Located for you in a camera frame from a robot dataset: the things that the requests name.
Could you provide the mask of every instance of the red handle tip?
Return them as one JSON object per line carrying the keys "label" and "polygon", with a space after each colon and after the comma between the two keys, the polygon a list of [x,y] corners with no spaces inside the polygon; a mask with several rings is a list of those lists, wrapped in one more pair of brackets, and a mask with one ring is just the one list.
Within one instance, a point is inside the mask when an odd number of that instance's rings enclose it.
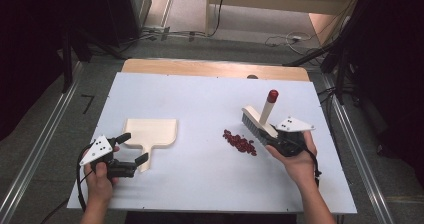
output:
{"label": "red handle tip", "polygon": [[269,103],[275,103],[277,101],[277,97],[278,97],[278,91],[271,90],[269,91],[268,98],[266,100]]}

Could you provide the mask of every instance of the brush handle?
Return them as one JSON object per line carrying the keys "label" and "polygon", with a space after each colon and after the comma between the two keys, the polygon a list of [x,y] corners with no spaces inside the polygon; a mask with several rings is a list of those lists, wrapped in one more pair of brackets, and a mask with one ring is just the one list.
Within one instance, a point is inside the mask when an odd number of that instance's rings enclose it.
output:
{"label": "brush handle", "polygon": [[269,91],[264,109],[262,110],[261,118],[259,119],[260,124],[264,125],[266,121],[268,120],[269,114],[271,113],[272,108],[274,107],[274,104],[277,101],[277,97],[278,97],[277,90]]}

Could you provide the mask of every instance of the gray carpet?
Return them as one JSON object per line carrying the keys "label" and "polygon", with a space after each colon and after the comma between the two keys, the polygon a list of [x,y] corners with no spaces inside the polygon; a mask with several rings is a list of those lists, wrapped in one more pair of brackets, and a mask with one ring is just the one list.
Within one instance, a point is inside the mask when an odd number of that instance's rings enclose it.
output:
{"label": "gray carpet", "polygon": [[[242,43],[169,37],[166,41],[139,41],[124,54],[133,58],[174,58],[194,60],[222,60],[279,65],[300,56],[284,46],[266,47],[258,43]],[[83,63],[81,81],[53,135],[28,189],[20,201],[11,223],[40,223],[63,200],[69,197],[75,180],[76,158],[83,146],[91,140],[98,118],[107,98],[113,78],[123,61],[112,57],[97,56],[90,63]],[[317,91],[325,89],[317,67],[306,64],[311,81]],[[62,88],[59,78],[28,111],[16,130],[0,143],[0,196],[4,198],[13,178],[19,172],[43,126],[52,112]],[[88,99],[81,95],[95,96],[86,114]],[[345,96],[349,117],[359,136],[374,174],[386,197],[416,197],[423,195],[413,170],[404,162],[376,155],[376,141],[362,111],[353,106],[350,96]],[[359,175],[351,151],[347,145],[338,119],[333,113],[331,124],[340,148],[342,165],[351,183],[350,188],[358,214],[348,215],[345,223],[378,223],[374,209]],[[391,198],[389,208],[397,223],[424,223],[422,202],[406,202]],[[82,212],[62,208],[49,223],[78,223]],[[125,211],[108,212],[106,223],[123,223]],[[301,215],[298,223],[303,223]]]}

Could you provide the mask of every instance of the white board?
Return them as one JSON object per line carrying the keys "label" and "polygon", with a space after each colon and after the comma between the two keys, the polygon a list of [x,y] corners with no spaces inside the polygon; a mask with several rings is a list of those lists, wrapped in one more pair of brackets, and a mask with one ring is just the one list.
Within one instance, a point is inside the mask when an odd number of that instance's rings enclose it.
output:
{"label": "white board", "polygon": [[[278,100],[273,125],[288,116],[314,125],[322,171],[320,191],[332,213],[356,213],[316,91],[311,82],[118,73],[93,137],[122,134],[128,118],[175,118],[178,134],[167,149],[154,150],[150,169],[122,178],[112,209],[199,212],[302,212],[299,191],[241,122],[241,108],[261,111],[268,92]],[[224,129],[254,140],[257,156],[240,153]],[[115,154],[132,161],[140,150],[121,145]],[[68,208],[80,208],[74,186]]]}

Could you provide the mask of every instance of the red beans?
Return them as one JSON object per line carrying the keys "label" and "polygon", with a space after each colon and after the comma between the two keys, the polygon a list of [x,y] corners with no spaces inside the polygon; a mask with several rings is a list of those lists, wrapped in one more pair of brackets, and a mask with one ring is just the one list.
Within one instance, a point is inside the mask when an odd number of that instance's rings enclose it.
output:
{"label": "red beans", "polygon": [[246,138],[242,138],[240,135],[233,136],[227,129],[224,130],[224,135],[222,135],[222,137],[227,139],[227,142],[230,143],[231,146],[236,147],[239,152],[247,152],[252,156],[257,155],[255,147],[252,145],[252,140],[247,141]]}

